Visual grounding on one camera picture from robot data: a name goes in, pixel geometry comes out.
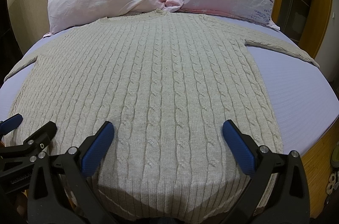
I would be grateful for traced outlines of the dark bedside furniture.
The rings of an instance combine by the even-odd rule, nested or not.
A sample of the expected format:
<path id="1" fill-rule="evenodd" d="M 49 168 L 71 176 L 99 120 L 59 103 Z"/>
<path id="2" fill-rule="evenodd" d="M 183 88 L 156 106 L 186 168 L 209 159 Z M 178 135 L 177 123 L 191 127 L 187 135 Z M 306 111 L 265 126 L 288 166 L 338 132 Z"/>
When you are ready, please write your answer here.
<path id="1" fill-rule="evenodd" d="M 7 0 L 1 0 L 0 18 L 0 80 L 2 86 L 5 76 L 22 59 L 23 54 L 11 26 Z"/>

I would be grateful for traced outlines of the beige cable knit sweater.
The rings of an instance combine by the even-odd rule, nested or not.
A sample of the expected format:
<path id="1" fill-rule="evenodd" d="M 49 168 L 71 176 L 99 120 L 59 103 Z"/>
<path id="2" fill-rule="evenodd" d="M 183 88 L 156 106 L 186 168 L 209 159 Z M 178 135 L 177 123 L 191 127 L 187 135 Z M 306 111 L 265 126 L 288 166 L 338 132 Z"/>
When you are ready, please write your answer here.
<path id="1" fill-rule="evenodd" d="M 132 221 L 201 223 L 229 211 L 249 180 L 222 136 L 226 120 L 283 151 L 250 45 L 316 66 L 294 44 L 204 14 L 155 10 L 72 28 L 8 73 L 32 66 L 9 111 L 23 122 L 5 144 L 52 121 L 49 151 L 60 154 L 110 121 L 114 141 L 92 179 L 104 207 Z"/>

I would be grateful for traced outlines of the shoes on floor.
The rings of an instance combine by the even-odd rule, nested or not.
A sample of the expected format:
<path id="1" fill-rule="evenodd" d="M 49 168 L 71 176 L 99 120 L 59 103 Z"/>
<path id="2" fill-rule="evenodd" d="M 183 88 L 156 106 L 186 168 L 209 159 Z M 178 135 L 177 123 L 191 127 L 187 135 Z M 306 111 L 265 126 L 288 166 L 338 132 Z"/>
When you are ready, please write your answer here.
<path id="1" fill-rule="evenodd" d="M 338 189 L 338 154 L 339 154 L 338 142 L 332 151 L 330 156 L 330 165 L 332 173 L 328 179 L 328 185 L 326 186 L 326 194 L 331 195 L 335 190 Z"/>

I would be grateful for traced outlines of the lavender bed sheet mattress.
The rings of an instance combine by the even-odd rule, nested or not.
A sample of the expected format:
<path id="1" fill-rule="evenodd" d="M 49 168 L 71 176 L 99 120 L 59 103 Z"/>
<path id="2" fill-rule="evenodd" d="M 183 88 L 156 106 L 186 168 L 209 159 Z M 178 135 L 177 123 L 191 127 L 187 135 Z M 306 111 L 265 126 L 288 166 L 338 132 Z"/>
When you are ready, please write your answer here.
<path id="1" fill-rule="evenodd" d="M 225 120 L 274 152 L 304 153 L 338 117 L 316 62 L 281 33 L 162 10 L 101 18 L 40 40 L 1 88 L 1 116 L 23 115 L 7 145 L 39 125 L 52 153 L 113 123 L 122 164 L 217 165 Z"/>

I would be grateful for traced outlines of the wooden bed frame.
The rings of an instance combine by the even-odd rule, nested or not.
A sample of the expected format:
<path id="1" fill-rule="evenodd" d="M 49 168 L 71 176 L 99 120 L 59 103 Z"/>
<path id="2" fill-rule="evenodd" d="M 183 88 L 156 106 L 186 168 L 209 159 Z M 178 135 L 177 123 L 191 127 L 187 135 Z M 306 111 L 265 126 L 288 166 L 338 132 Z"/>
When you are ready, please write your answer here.
<path id="1" fill-rule="evenodd" d="M 330 156 L 337 142 L 338 129 L 332 127 L 302 156 L 310 193 L 312 218 L 318 217 L 324 208 L 326 187 L 331 174 Z"/>

